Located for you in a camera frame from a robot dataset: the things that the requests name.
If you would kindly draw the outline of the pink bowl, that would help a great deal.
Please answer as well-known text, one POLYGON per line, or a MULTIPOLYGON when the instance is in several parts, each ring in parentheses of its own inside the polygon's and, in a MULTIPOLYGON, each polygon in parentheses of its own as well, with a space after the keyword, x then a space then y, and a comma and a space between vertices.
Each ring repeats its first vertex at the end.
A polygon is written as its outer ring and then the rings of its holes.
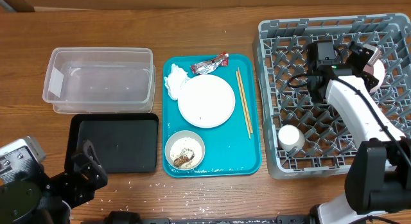
POLYGON ((366 65, 363 70, 370 73, 378 80, 378 84, 369 91, 371 94, 381 87, 385 78, 385 66, 381 60, 377 60, 372 67, 366 65))

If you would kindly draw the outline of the beige cup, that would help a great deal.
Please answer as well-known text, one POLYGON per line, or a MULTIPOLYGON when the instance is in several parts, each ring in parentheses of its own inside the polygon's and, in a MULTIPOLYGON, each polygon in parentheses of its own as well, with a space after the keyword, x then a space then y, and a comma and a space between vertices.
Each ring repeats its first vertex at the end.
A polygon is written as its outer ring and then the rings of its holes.
POLYGON ((304 146, 304 134, 293 125, 284 125, 277 133, 277 139, 280 147, 289 152, 292 150, 300 150, 304 146))

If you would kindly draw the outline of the white round plate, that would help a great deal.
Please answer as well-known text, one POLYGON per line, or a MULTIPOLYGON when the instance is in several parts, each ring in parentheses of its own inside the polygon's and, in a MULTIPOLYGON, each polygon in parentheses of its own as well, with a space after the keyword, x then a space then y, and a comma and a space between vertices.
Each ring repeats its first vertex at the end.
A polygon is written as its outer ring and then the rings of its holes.
POLYGON ((188 80, 177 105, 182 117, 199 128, 214 128, 232 115, 236 98, 232 87, 221 77, 205 74, 188 80))

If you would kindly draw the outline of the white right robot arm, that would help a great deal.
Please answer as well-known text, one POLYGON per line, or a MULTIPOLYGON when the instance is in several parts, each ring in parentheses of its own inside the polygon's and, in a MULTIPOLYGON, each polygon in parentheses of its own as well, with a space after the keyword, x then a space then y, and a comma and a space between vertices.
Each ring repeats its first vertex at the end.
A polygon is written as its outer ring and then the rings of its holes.
POLYGON ((344 58, 331 41, 306 46, 308 92, 337 111, 357 149, 344 193, 312 212, 317 223, 364 223, 410 209, 410 138, 371 97, 385 78, 381 51, 355 42, 348 50, 344 58))

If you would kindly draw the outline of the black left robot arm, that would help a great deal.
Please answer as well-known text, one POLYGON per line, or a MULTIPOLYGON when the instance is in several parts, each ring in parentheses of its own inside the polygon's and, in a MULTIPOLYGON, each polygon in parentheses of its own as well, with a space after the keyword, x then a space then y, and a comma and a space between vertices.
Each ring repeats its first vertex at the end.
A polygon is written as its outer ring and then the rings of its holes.
POLYGON ((108 184, 91 141, 66 157, 68 168, 49 177, 46 154, 26 136, 1 147, 1 223, 69 223, 71 210, 108 184))

